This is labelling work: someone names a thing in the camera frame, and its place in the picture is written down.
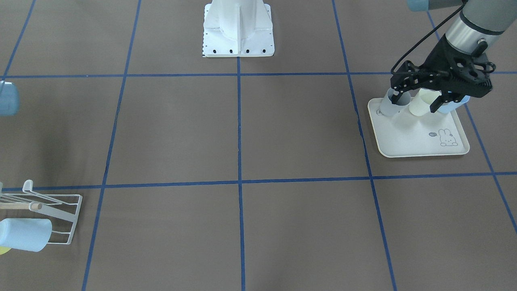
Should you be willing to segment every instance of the wooden dowel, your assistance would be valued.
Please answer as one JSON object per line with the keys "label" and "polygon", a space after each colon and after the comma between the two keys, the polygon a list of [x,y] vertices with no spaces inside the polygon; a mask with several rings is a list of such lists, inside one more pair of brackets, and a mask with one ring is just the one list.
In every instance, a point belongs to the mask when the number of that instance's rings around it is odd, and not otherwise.
{"label": "wooden dowel", "polygon": [[41,203],[30,203],[25,202],[14,202],[14,203],[0,203],[0,209],[30,209],[30,210],[39,210],[41,209]]}

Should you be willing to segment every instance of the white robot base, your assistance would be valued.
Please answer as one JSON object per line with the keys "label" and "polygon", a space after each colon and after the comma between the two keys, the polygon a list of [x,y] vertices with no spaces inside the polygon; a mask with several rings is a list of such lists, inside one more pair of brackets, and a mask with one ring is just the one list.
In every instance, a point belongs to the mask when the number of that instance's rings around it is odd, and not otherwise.
{"label": "white robot base", "polygon": [[414,116],[404,108],[392,117],[380,111],[382,98],[368,102],[380,153],[385,157],[464,155],[470,150],[456,110]]}
{"label": "white robot base", "polygon": [[203,57],[275,53],[271,7],[262,0],[214,0],[205,6]]}

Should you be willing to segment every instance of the blue tape line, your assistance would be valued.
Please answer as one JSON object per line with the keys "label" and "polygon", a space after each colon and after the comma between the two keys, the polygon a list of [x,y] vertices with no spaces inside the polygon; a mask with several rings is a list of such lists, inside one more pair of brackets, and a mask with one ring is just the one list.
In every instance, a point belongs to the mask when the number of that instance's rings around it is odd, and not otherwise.
{"label": "blue tape line", "polygon": [[350,72],[350,75],[391,75],[390,72]]}
{"label": "blue tape line", "polygon": [[7,73],[9,73],[9,69],[11,68],[12,61],[14,60],[14,55],[16,55],[16,51],[18,50],[18,46],[20,45],[20,42],[22,41],[23,34],[25,33],[25,30],[27,29],[27,25],[29,24],[29,19],[31,18],[32,11],[34,10],[35,4],[36,4],[36,0],[33,0],[31,3],[31,7],[29,9],[29,12],[27,14],[27,18],[25,19],[25,23],[23,23],[22,31],[20,32],[20,35],[18,36],[18,40],[16,41],[14,49],[12,50],[11,57],[9,58],[9,63],[7,63],[7,67],[5,68],[4,75],[2,76],[2,80],[5,80]]}
{"label": "blue tape line", "polygon": [[97,75],[27,75],[27,76],[7,76],[9,79],[57,79],[57,78],[116,78],[123,77],[124,74],[109,75],[109,74],[97,74]]}
{"label": "blue tape line", "polygon": [[277,72],[277,73],[242,73],[241,76],[340,76],[345,72]]}
{"label": "blue tape line", "polygon": [[[434,25],[434,21],[433,21],[433,18],[431,17],[431,13],[429,13],[429,10],[428,10],[428,11],[426,11],[426,12],[427,12],[427,17],[429,18],[429,21],[431,21],[431,25],[433,26],[433,29],[435,29],[435,28],[436,28],[436,26]],[[438,31],[435,31],[435,32],[434,32],[434,35],[436,36],[436,38],[437,38],[438,40],[440,40],[440,35],[438,34]]]}
{"label": "blue tape line", "polygon": [[452,173],[452,174],[422,174],[422,175],[400,175],[400,176],[373,176],[374,180],[392,179],[420,179],[420,178],[452,178],[452,177],[481,177],[492,176],[492,173]]}
{"label": "blue tape line", "polygon": [[498,176],[508,176],[508,175],[517,175],[517,172],[496,172]]}
{"label": "blue tape line", "polygon": [[465,104],[465,110],[467,111],[468,118],[470,119],[470,122],[472,123],[472,127],[474,128],[474,132],[476,133],[476,137],[478,138],[479,144],[481,146],[481,149],[483,151],[483,154],[485,155],[486,162],[488,164],[488,167],[490,168],[490,172],[492,173],[492,176],[494,177],[495,185],[497,186],[497,190],[499,191],[499,195],[501,196],[501,199],[503,200],[503,204],[505,205],[506,212],[508,213],[508,216],[510,217],[510,221],[513,225],[513,229],[515,230],[515,233],[517,234],[517,223],[515,222],[515,218],[512,214],[512,211],[510,209],[510,206],[508,205],[508,202],[506,200],[505,194],[503,193],[503,189],[501,189],[501,185],[499,184],[499,180],[497,179],[497,175],[494,171],[494,168],[492,167],[492,163],[490,162],[490,159],[488,157],[488,153],[486,152],[486,149],[483,145],[483,141],[481,140],[481,135],[478,132],[476,123],[474,122],[474,119],[472,118],[472,114],[470,113],[470,110],[468,108],[468,105]]}
{"label": "blue tape line", "polygon": [[[102,185],[80,185],[80,186],[48,186],[34,187],[34,191],[55,191],[55,190],[84,190],[84,189],[101,189]],[[22,188],[3,188],[2,191],[19,192]]]}
{"label": "blue tape line", "polygon": [[241,89],[240,58],[237,58],[237,165],[239,185],[239,227],[240,227],[240,283],[241,290],[246,291],[246,261],[244,245],[244,206],[242,204],[242,130],[241,130]]}
{"label": "blue tape line", "polygon": [[[511,75],[517,71],[495,71],[493,74]],[[249,76],[344,76],[346,72],[291,72],[291,73],[242,73]],[[390,72],[350,72],[350,75],[391,75]],[[234,73],[192,73],[192,74],[127,74],[128,78],[135,77],[235,77]],[[5,79],[57,79],[57,78],[122,78],[124,74],[92,74],[92,75],[12,75]]]}
{"label": "blue tape line", "polygon": [[243,184],[264,184],[264,183],[297,183],[297,182],[331,182],[331,181],[360,181],[369,180],[370,177],[337,177],[337,178],[298,178],[298,179],[260,179],[243,180]]}
{"label": "blue tape line", "polygon": [[127,77],[234,77],[234,73],[192,73],[192,74],[127,74]]}
{"label": "blue tape line", "polygon": [[120,93],[119,93],[119,96],[118,96],[117,110],[115,112],[115,120],[113,122],[113,130],[111,132],[111,140],[110,140],[110,147],[108,149],[108,157],[106,158],[106,169],[104,171],[104,176],[102,178],[102,188],[101,188],[100,195],[99,195],[99,202],[97,204],[97,213],[95,215],[94,229],[93,229],[93,232],[92,232],[92,240],[90,242],[90,248],[88,250],[88,259],[86,261],[86,269],[84,271],[84,279],[83,279],[82,291],[86,291],[86,284],[88,283],[88,275],[89,275],[89,271],[90,271],[90,266],[92,264],[92,256],[93,256],[94,246],[95,246],[95,238],[97,236],[97,229],[99,227],[99,218],[100,218],[100,212],[102,210],[102,201],[104,199],[104,191],[105,191],[106,181],[108,179],[108,172],[110,170],[111,154],[112,154],[112,151],[113,151],[113,144],[115,142],[115,133],[117,131],[118,114],[120,112],[120,105],[122,103],[122,96],[124,95],[124,88],[126,86],[126,75],[128,73],[129,63],[131,61],[131,51],[132,51],[132,48],[133,48],[134,36],[135,36],[135,33],[136,33],[136,25],[138,24],[138,16],[140,14],[140,6],[141,6],[141,4],[142,4],[142,0],[138,0],[138,4],[136,6],[136,13],[135,13],[135,18],[134,18],[134,24],[133,24],[133,31],[131,33],[131,40],[129,41],[129,49],[128,49],[128,54],[127,54],[127,58],[126,58],[126,66],[125,66],[125,69],[124,69],[124,77],[122,79],[122,85],[120,86]]}
{"label": "blue tape line", "polygon": [[386,261],[388,263],[389,273],[390,273],[390,277],[391,277],[391,284],[393,286],[393,291],[397,291],[397,284],[395,282],[395,275],[393,273],[393,266],[392,266],[392,263],[391,263],[391,256],[390,256],[390,253],[389,253],[388,241],[386,239],[386,233],[384,231],[384,223],[383,223],[383,219],[382,219],[382,216],[381,216],[381,209],[379,207],[379,202],[378,202],[378,199],[377,199],[377,191],[375,190],[375,184],[374,184],[374,182],[373,182],[374,180],[372,178],[373,177],[372,176],[372,169],[370,167],[370,160],[368,159],[368,151],[367,151],[367,148],[366,148],[366,142],[364,140],[364,134],[363,134],[363,131],[362,131],[361,118],[359,117],[359,110],[357,108],[357,102],[356,102],[356,98],[355,98],[354,86],[352,84],[351,74],[349,73],[350,69],[348,67],[348,59],[346,57],[345,45],[344,45],[343,37],[342,37],[342,34],[341,34],[341,25],[339,24],[338,12],[336,10],[336,3],[335,3],[334,0],[332,0],[332,7],[334,9],[334,17],[336,18],[336,26],[338,28],[339,41],[341,43],[341,50],[343,51],[343,60],[345,62],[345,68],[346,68],[346,71],[348,73],[347,77],[348,77],[348,84],[350,86],[350,93],[352,94],[352,101],[354,103],[354,110],[355,110],[355,112],[357,114],[357,125],[359,127],[359,133],[361,135],[362,145],[363,145],[363,148],[364,148],[364,158],[366,160],[366,166],[368,168],[368,176],[369,176],[370,185],[371,185],[371,188],[372,188],[373,200],[375,202],[375,210],[377,212],[377,218],[378,218],[378,221],[379,221],[379,228],[381,230],[381,235],[382,235],[382,239],[383,239],[384,251],[386,253]]}
{"label": "blue tape line", "polygon": [[170,182],[170,183],[141,183],[141,184],[108,184],[108,188],[144,188],[144,187],[177,187],[177,186],[203,186],[203,185],[233,185],[238,181],[202,181],[202,182]]}
{"label": "blue tape line", "polygon": [[[496,172],[498,176],[517,175],[516,172]],[[450,174],[416,174],[416,175],[395,175],[395,176],[372,176],[373,180],[395,180],[395,179],[428,179],[428,178],[454,178],[454,177],[483,177],[492,176],[491,172],[480,173],[450,173]],[[369,180],[367,176],[357,177],[329,177],[329,178],[289,178],[289,179],[251,179],[242,180],[242,184],[267,184],[267,183],[300,183],[300,182],[332,182],[332,181],[364,181]],[[197,182],[163,182],[163,183],[137,183],[137,184],[106,184],[106,185],[77,185],[77,186],[46,186],[34,187],[35,191],[52,190],[83,190],[83,189],[120,189],[120,188],[146,188],[146,187],[178,187],[178,186],[203,186],[203,185],[236,185],[238,180],[225,181],[197,181]],[[19,187],[3,188],[4,191],[21,191]]]}

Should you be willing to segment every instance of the cup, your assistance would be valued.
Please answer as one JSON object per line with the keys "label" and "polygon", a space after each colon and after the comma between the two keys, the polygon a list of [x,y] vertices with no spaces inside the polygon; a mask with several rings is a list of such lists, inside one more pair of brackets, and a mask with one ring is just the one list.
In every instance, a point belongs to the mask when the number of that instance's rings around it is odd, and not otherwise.
{"label": "cup", "polygon": [[415,116],[422,116],[431,112],[431,104],[441,95],[441,91],[432,91],[421,88],[415,98],[409,103],[409,111]]}
{"label": "cup", "polygon": [[0,222],[0,245],[17,250],[39,252],[50,239],[48,219],[4,219]]}
{"label": "cup", "polygon": [[411,94],[409,92],[402,93],[402,96],[400,97],[399,101],[397,101],[396,104],[391,103],[391,97],[393,96],[394,90],[392,88],[389,88],[386,92],[386,95],[384,95],[384,98],[381,102],[381,113],[384,116],[393,116],[397,113],[399,113],[402,109],[404,109],[411,100]]}
{"label": "cup", "polygon": [[440,108],[438,108],[438,111],[441,113],[447,114],[447,113],[451,112],[452,110],[458,108],[459,106],[462,106],[463,104],[467,103],[469,100],[470,100],[470,96],[465,96],[458,103],[449,102],[447,104],[443,104],[442,106],[440,106]]}
{"label": "cup", "polygon": [[18,89],[11,82],[0,81],[0,116],[15,115],[20,108]]}

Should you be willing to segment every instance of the floor tile square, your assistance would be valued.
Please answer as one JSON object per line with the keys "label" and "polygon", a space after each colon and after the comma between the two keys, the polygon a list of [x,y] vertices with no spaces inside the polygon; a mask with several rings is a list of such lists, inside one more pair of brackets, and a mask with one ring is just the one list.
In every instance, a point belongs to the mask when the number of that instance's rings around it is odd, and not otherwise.
{"label": "floor tile square", "polygon": [[244,179],[368,175],[346,76],[241,82]]}
{"label": "floor tile square", "polygon": [[87,290],[240,287],[236,185],[106,190]]}
{"label": "floor tile square", "polygon": [[245,184],[246,289],[389,290],[369,181]]}
{"label": "floor tile square", "polygon": [[137,2],[36,1],[9,74],[122,74]]}
{"label": "floor tile square", "polygon": [[[35,180],[34,184],[38,186],[40,183]],[[70,245],[48,244],[37,253],[11,249],[3,254],[0,257],[2,290],[81,290],[100,190],[40,192],[42,194],[79,194],[83,196],[72,243]],[[4,218],[44,218],[44,216],[28,210],[1,210],[0,221]],[[57,230],[55,219],[51,220],[53,230]]]}
{"label": "floor tile square", "polygon": [[497,176],[514,220],[517,219],[517,176]]}
{"label": "floor tile square", "polygon": [[108,183],[237,180],[236,77],[128,78]]}
{"label": "floor tile square", "polygon": [[243,73],[345,71],[331,1],[264,2],[271,6],[275,55],[243,57]]}
{"label": "floor tile square", "polygon": [[468,102],[476,127],[495,171],[517,171],[515,84],[517,75],[492,74],[492,92]]}
{"label": "floor tile square", "polygon": [[[406,1],[337,0],[341,33],[352,72],[390,71],[397,60],[433,29],[425,12]],[[430,36],[405,60],[421,65],[436,44]]]}
{"label": "floor tile square", "polygon": [[517,237],[492,177],[375,186],[398,290],[515,288]]}
{"label": "floor tile square", "polygon": [[203,55],[203,15],[209,0],[142,1],[131,74],[237,73],[234,57]]}
{"label": "floor tile square", "polygon": [[4,187],[99,185],[121,78],[7,79],[20,110],[0,118]]}
{"label": "floor tile square", "polygon": [[[368,158],[370,159],[374,176],[490,172],[476,133],[464,108],[458,109],[457,112],[470,144],[470,151],[467,154],[408,158],[387,158],[382,156],[377,148],[372,122],[368,114],[368,101],[373,98],[384,97],[386,90],[390,86],[390,77],[391,75],[352,76],[359,115],[361,116],[361,125],[368,149]],[[484,101],[487,100],[473,98],[469,104],[483,103]]]}
{"label": "floor tile square", "polygon": [[5,0],[0,9],[0,27],[2,41],[0,41],[0,74],[9,64],[9,58],[18,41],[23,24],[31,8],[31,0]]}

